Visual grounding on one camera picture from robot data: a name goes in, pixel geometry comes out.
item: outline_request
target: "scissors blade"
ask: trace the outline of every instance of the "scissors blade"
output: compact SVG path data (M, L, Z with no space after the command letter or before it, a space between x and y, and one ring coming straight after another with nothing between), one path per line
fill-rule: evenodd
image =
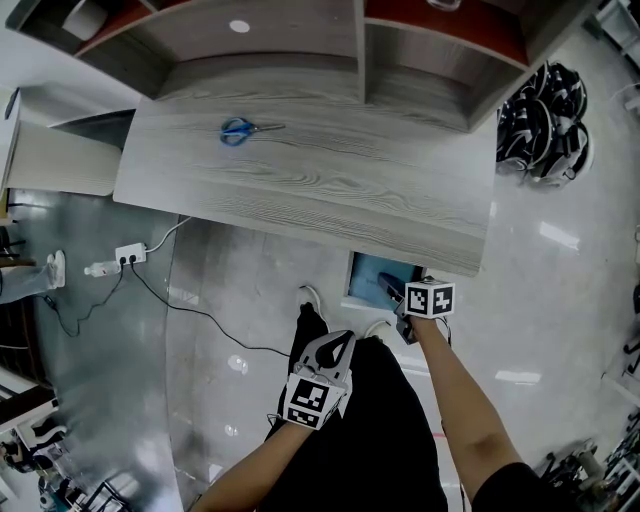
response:
M254 132L267 132L269 130L280 130L282 128L286 128L284 124L267 124L264 126L255 126L253 128Z

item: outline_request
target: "black pants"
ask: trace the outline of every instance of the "black pants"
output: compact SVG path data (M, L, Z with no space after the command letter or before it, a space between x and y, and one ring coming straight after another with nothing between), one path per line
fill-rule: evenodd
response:
M303 305L289 358L289 373L307 344L327 332L326 324L311 304ZM324 495L309 500L305 489L310 481L326 485L331 494L341 496L343 505L347 503L344 501L347 495L353 499L353 506L366 505L372 499L370 505L378 508L376 505L388 493L397 510L398 505L412 506L415 500L419 505L425 495L429 497L429 510L446 510L429 423L391 350L377 338L357 341L351 371L353 390L344 418L336 412L321 430L311 434L260 510L295 509L296 504L300 506L299 500L304 500L307 510L312 502L311 509L342 508L335 508L336 503ZM283 390L279 414L283 413L284 397ZM284 423L278 420L267 439ZM344 482L336 478L338 474L344 476L345 471L358 477ZM343 483L346 487L340 492Z

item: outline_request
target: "glass object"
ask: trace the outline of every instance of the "glass object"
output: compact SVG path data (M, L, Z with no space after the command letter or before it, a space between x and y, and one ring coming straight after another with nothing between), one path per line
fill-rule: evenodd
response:
M441 9L443 11L455 11L460 7L462 0L427 0L427 3L436 9Z

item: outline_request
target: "black sleeve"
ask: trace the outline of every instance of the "black sleeve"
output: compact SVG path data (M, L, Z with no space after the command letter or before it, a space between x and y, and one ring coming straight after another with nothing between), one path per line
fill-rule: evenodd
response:
M473 512L576 512L578 509L559 491L546 484L523 463L496 471L480 487Z

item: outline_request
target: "person's left arm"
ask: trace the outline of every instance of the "person's left arm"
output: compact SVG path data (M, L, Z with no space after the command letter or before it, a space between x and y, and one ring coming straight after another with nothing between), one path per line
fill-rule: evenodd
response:
M222 475L195 504L193 512L254 510L312 432L309 428L285 423Z

